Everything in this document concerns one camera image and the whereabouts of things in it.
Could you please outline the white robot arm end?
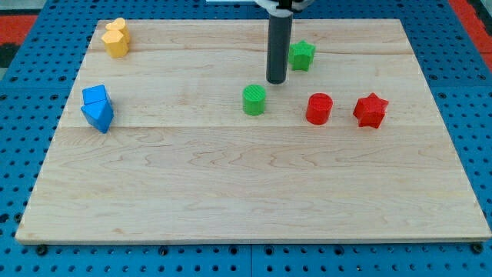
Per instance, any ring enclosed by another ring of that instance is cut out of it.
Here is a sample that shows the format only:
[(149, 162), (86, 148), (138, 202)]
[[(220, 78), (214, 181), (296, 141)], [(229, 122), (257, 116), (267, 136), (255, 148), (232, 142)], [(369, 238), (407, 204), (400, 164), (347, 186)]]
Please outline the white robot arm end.
[(269, 15), (287, 18), (296, 12), (302, 12), (315, 0), (254, 0), (254, 2), (265, 9)]

